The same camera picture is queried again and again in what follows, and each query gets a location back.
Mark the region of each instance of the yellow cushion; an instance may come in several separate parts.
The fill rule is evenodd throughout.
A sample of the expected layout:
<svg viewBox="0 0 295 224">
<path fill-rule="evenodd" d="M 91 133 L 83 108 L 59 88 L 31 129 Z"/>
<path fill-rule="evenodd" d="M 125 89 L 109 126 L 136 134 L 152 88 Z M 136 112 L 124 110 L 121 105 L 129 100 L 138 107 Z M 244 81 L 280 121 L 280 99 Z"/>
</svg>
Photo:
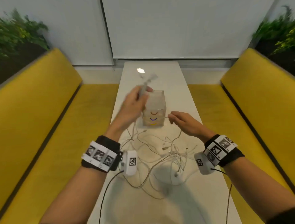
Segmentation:
<svg viewBox="0 0 295 224">
<path fill-rule="evenodd" d="M 222 87 L 220 85 L 188 86 L 203 124 L 235 141 L 247 159 L 289 189 Z M 229 187 L 230 180 L 228 177 L 225 180 Z M 234 186 L 231 195 L 243 224 L 263 223 Z"/>
<path fill-rule="evenodd" d="M 295 78 L 247 49 L 222 83 L 295 184 Z"/>
<path fill-rule="evenodd" d="M 111 120 L 119 85 L 82 85 L 0 223 L 37 224 Z"/>
<path fill-rule="evenodd" d="M 54 49 L 0 89 L 0 208 L 81 81 Z"/>
</svg>

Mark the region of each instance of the white plastic device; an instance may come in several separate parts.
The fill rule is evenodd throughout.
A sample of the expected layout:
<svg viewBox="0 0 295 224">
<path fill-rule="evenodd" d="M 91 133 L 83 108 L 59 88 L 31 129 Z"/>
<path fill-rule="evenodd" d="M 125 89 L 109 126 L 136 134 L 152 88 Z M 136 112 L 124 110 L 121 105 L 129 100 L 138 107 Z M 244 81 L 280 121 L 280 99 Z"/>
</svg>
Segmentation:
<svg viewBox="0 0 295 224">
<path fill-rule="evenodd" d="M 208 175 L 214 172 L 214 166 L 203 152 L 198 152 L 194 155 L 195 161 L 199 167 L 200 173 Z"/>
<path fill-rule="evenodd" d="M 122 161 L 121 161 L 121 169 L 124 170 L 124 173 L 128 176 L 132 176 L 136 174 L 137 170 L 137 151 L 128 150 L 123 152 Z"/>
</svg>

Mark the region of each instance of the wristband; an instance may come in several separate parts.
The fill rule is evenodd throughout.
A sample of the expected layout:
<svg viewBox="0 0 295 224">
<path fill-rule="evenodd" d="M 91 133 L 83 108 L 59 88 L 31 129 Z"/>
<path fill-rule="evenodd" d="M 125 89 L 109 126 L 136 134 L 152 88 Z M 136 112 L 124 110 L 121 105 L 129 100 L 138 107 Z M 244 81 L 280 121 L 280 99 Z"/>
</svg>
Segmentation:
<svg viewBox="0 0 295 224">
<path fill-rule="evenodd" d="M 120 144 L 105 136 L 99 136 L 82 155 L 81 165 L 107 173 L 115 171 L 121 160 Z"/>
<path fill-rule="evenodd" d="M 237 144 L 225 135 L 215 135 L 205 143 L 204 154 L 213 166 L 224 167 L 244 154 L 238 150 Z"/>
</svg>

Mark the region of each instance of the black wrist strap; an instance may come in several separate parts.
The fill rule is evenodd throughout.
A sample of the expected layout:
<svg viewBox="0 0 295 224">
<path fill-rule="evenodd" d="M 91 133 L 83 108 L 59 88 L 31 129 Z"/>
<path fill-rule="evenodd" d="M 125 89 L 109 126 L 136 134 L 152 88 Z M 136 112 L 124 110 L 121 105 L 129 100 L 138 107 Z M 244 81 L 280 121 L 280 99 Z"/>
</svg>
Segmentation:
<svg viewBox="0 0 295 224">
<path fill-rule="evenodd" d="M 205 148 L 207 149 L 211 143 L 215 143 L 216 145 L 219 146 L 219 148 L 223 149 L 223 147 L 218 142 L 215 141 L 219 136 L 220 135 L 217 134 L 213 136 L 210 140 L 208 140 L 205 143 Z M 235 147 L 233 150 L 231 150 L 225 157 L 223 157 L 219 161 L 218 165 L 221 167 L 224 167 L 225 165 L 235 161 L 239 157 L 244 157 L 244 154 L 237 147 Z"/>
<path fill-rule="evenodd" d="M 114 159 L 111 167 L 109 168 L 108 171 L 105 171 L 105 170 L 102 170 L 100 169 L 99 167 L 85 161 L 82 159 L 81 161 L 81 165 L 83 167 L 86 167 L 86 168 L 92 168 L 92 169 L 96 169 L 96 170 L 99 170 L 101 172 L 104 172 L 104 173 L 107 173 L 109 171 L 116 171 L 116 169 L 118 168 L 118 165 L 119 165 L 119 162 L 121 162 L 122 160 L 122 155 L 123 153 L 120 151 L 120 143 L 112 140 L 112 139 L 109 139 L 108 137 L 105 137 L 103 135 L 99 136 L 96 141 L 96 143 L 106 147 L 107 149 L 113 151 L 114 153 L 117 154 L 116 158 Z"/>
</svg>

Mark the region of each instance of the hand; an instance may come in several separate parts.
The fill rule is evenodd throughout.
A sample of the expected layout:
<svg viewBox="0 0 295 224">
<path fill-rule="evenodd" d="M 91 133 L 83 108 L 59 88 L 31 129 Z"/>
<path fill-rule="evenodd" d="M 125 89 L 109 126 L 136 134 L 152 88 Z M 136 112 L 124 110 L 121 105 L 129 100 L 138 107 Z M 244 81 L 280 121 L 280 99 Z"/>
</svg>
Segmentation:
<svg viewBox="0 0 295 224">
<path fill-rule="evenodd" d="M 175 123 L 184 133 L 195 136 L 204 143 L 215 135 L 215 132 L 202 125 L 188 113 L 171 111 L 168 119 L 171 124 Z"/>
<path fill-rule="evenodd" d="M 142 110 L 145 109 L 145 104 L 148 100 L 148 94 L 145 93 L 143 96 L 138 98 L 138 93 L 141 86 L 134 87 L 131 92 L 126 96 L 119 112 L 115 119 L 109 126 L 104 136 L 118 141 L 121 134 L 127 129 L 136 119 L 141 115 Z M 147 87 L 148 92 L 152 92 L 151 87 Z"/>
</svg>

